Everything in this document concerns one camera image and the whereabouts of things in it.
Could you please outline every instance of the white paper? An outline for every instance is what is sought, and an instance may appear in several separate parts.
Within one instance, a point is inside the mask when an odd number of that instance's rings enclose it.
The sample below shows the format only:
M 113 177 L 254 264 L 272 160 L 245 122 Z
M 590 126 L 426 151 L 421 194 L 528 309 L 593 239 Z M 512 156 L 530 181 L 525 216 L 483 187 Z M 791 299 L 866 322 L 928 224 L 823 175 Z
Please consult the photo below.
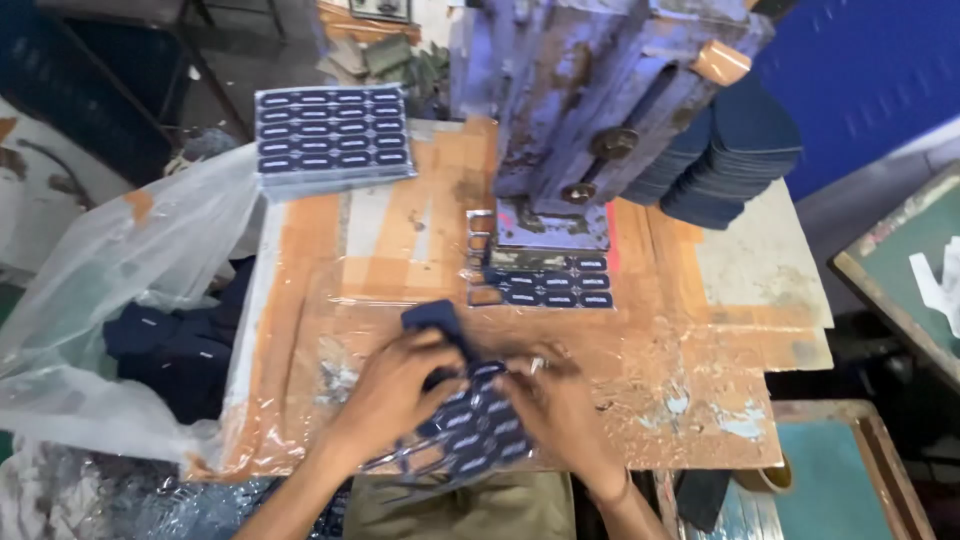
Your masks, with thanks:
M 924 305 L 946 315 L 953 336 L 960 337 L 960 236 L 954 236 L 944 247 L 944 276 L 941 282 L 937 283 L 933 277 L 924 254 L 911 255 L 910 266 Z

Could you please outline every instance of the green table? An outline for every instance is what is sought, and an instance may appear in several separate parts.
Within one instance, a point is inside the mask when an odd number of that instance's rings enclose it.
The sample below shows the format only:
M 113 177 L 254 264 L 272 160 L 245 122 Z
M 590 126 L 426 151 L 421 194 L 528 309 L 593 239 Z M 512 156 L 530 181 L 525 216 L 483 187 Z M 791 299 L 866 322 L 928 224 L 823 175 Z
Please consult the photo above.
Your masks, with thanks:
M 833 259 L 833 270 L 907 343 L 960 388 L 960 339 L 924 305 L 908 258 L 924 253 L 939 280 L 944 246 L 960 235 L 960 160 Z

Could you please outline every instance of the blue metal machine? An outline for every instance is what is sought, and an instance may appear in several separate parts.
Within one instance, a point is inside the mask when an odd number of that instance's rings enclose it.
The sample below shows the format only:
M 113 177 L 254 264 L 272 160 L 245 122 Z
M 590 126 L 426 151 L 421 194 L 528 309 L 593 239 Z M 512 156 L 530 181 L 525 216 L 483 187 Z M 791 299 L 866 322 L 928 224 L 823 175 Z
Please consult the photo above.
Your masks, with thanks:
M 725 63 L 745 73 L 773 37 L 743 0 L 487 0 L 469 11 L 451 96 L 460 114 L 500 122 L 489 254 L 503 269 L 608 250 L 606 203 L 731 82 Z

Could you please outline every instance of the ring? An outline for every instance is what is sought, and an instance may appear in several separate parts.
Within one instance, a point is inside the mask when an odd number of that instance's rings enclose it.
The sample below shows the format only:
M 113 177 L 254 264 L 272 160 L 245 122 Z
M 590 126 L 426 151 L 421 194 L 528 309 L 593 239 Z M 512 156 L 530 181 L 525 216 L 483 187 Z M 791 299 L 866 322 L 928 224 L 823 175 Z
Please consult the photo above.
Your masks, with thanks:
M 546 368 L 546 358 L 537 355 L 530 360 L 530 375 L 537 373 L 540 368 Z

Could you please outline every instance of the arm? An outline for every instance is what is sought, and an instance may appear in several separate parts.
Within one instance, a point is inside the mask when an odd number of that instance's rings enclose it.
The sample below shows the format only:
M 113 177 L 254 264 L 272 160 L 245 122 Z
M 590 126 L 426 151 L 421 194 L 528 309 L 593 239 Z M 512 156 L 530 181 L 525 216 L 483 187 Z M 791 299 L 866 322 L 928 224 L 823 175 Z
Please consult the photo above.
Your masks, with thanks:
M 531 372 L 533 357 L 546 366 Z M 611 540 L 669 540 L 666 529 L 610 444 L 576 363 L 556 347 L 508 360 L 496 384 L 540 447 L 583 481 Z
M 446 380 L 421 394 L 438 367 L 463 368 L 439 331 L 409 333 L 364 363 L 343 410 L 274 495 L 233 540 L 302 540 L 340 486 L 379 451 L 413 431 L 467 382 Z

